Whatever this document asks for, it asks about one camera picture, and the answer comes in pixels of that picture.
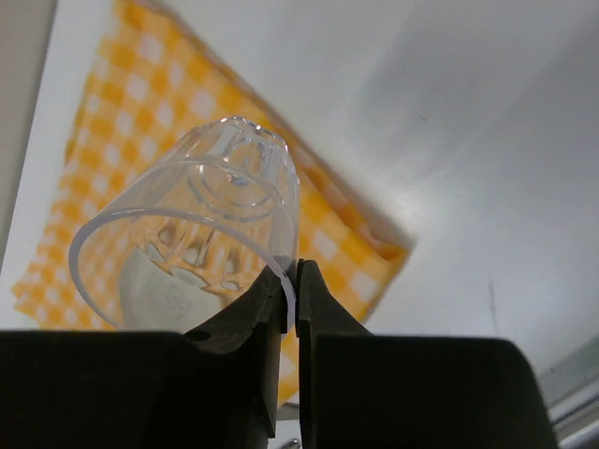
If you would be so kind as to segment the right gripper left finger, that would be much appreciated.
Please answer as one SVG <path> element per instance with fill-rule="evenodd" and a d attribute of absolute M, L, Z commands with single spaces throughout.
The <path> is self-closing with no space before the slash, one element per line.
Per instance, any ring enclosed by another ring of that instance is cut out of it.
<path fill-rule="evenodd" d="M 5 331 L 5 448 L 264 448 L 286 303 L 265 268 L 210 320 L 165 331 Z"/>

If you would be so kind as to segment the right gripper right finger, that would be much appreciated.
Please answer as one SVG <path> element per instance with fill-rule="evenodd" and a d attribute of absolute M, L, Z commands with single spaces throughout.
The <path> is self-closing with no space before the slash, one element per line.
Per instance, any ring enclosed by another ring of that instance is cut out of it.
<path fill-rule="evenodd" d="M 380 336 L 298 269 L 299 422 L 307 448 L 554 448 L 533 370 L 509 340 Z"/>

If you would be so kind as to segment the cream round plate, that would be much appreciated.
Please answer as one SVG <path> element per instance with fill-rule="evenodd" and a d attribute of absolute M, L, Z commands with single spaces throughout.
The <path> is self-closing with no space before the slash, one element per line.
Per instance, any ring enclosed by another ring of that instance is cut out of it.
<path fill-rule="evenodd" d="M 144 252 L 134 251 L 118 281 L 123 328 L 185 333 L 226 307 L 223 297 L 208 291 L 197 274 L 160 268 Z"/>

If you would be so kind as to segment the clear plastic cup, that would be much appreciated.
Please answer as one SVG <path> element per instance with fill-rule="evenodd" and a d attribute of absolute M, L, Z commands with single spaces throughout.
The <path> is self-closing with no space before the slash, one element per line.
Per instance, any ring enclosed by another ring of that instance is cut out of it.
<path fill-rule="evenodd" d="M 285 141 L 242 117 L 195 127 L 139 175 L 72 241 L 68 267 L 81 298 L 123 328 L 118 281 L 128 257 L 200 276 L 226 306 L 269 269 L 295 318 L 300 180 Z"/>

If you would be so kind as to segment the yellow white checkered cloth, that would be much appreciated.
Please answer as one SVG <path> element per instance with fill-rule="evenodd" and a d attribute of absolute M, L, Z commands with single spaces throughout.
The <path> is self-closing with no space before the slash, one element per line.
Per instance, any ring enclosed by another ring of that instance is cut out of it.
<path fill-rule="evenodd" d="M 305 258 L 361 320 L 407 256 L 174 18 L 117 1 L 12 293 L 47 329 L 184 332 Z"/>

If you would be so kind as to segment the silver table knife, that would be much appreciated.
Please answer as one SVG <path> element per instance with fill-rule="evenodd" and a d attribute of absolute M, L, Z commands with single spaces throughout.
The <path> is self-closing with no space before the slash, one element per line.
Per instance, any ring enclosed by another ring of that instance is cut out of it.
<path fill-rule="evenodd" d="M 281 421 L 295 421 L 298 422 L 300 420 L 300 406 L 298 403 L 287 402 L 283 405 L 278 414 L 278 418 Z M 300 437 L 294 435 L 292 437 L 286 438 L 281 448 L 301 448 Z"/>

